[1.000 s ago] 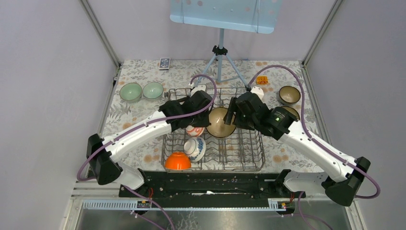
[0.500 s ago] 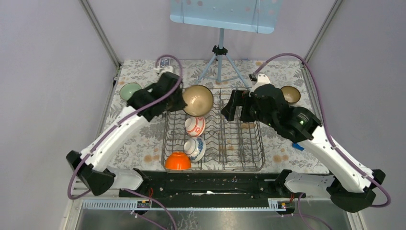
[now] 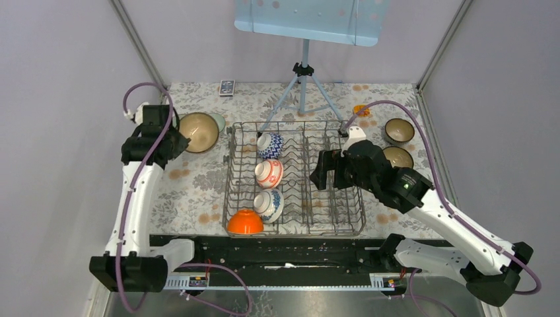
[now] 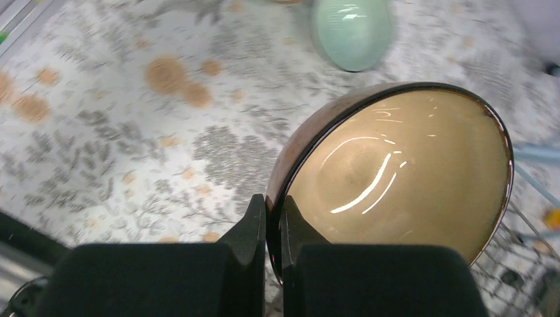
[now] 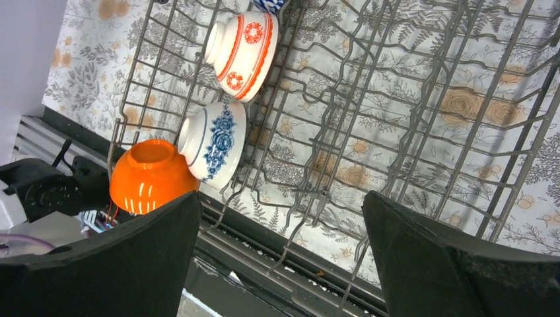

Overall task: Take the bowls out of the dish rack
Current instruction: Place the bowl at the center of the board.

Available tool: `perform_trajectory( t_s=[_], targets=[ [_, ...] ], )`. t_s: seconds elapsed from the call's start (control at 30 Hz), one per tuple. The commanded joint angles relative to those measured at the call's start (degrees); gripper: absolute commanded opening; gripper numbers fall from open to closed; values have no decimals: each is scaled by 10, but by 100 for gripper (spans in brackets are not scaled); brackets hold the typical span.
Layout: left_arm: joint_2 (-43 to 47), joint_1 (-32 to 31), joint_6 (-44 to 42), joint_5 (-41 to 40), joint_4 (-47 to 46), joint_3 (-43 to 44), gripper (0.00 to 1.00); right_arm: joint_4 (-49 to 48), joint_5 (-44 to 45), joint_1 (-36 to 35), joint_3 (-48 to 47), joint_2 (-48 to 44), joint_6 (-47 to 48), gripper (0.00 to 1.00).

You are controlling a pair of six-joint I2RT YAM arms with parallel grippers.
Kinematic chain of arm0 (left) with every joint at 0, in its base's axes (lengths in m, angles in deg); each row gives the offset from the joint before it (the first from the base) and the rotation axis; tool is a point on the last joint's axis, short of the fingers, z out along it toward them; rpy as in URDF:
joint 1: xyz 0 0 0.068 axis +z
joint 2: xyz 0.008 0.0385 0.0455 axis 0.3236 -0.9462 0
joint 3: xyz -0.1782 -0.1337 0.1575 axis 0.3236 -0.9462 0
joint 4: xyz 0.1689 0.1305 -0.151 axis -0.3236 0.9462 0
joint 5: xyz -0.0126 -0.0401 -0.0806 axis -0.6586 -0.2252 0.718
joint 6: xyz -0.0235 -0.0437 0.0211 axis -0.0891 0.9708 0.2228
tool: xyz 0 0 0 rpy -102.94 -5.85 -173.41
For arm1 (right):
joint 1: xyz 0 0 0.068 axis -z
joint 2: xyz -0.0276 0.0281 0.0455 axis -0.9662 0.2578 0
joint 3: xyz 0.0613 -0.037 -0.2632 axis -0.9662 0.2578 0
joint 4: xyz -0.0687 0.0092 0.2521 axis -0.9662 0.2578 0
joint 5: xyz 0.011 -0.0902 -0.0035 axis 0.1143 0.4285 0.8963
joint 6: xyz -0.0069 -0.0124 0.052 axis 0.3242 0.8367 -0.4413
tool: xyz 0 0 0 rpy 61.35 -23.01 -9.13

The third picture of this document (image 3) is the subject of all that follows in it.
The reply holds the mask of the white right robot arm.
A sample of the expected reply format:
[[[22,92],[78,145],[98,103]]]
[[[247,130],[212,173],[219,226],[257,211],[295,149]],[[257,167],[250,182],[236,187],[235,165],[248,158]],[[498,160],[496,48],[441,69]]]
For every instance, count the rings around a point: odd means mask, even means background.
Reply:
[[[383,205],[431,227],[454,250],[443,250],[391,234],[379,249],[382,269],[430,271],[466,287],[477,299],[501,307],[515,294],[533,249],[524,242],[501,240],[441,198],[434,184],[412,168],[393,167],[382,149],[362,140],[337,150],[322,150],[310,180],[318,190],[358,187]]]

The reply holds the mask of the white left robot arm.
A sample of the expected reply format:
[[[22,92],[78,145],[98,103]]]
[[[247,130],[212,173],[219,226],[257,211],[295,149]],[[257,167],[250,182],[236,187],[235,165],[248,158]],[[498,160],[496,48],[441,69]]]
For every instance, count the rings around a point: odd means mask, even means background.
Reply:
[[[101,256],[91,257],[89,271],[109,291],[158,293],[174,269],[169,244],[150,251],[149,213],[166,165],[179,157],[190,139],[181,135],[168,105],[145,105],[142,118],[121,147],[123,181],[113,232]]]

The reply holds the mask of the dark teal gold bowl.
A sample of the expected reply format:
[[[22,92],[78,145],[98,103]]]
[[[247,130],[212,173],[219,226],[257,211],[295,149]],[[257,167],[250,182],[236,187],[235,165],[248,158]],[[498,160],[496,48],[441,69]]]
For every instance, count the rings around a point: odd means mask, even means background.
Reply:
[[[413,168],[412,155],[405,149],[396,146],[386,147],[382,150],[384,156],[390,161],[392,167]]]

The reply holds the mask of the pink speckled bowl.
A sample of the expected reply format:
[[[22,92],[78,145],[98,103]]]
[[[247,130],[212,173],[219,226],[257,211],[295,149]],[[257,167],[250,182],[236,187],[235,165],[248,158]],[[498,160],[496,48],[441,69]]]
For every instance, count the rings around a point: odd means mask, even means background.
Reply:
[[[180,119],[180,133],[190,139],[186,152],[204,153],[216,144],[219,138],[219,126],[209,115],[203,112],[186,114]]]

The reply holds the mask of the pale green checkered bowl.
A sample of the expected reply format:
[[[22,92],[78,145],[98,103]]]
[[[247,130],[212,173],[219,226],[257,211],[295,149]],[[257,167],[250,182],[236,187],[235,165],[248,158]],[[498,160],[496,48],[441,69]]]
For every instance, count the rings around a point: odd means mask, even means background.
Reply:
[[[222,133],[225,126],[226,126],[225,118],[221,114],[218,114],[218,113],[210,113],[209,115],[215,120],[215,122],[218,126],[218,129],[219,129],[219,133]]]

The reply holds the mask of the dark brown patterned bowl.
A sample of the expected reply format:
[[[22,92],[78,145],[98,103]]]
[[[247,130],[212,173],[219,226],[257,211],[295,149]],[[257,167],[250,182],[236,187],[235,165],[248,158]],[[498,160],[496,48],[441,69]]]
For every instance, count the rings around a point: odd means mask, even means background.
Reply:
[[[392,118],[383,128],[384,139],[392,145],[404,145],[415,137],[415,128],[407,120]]]

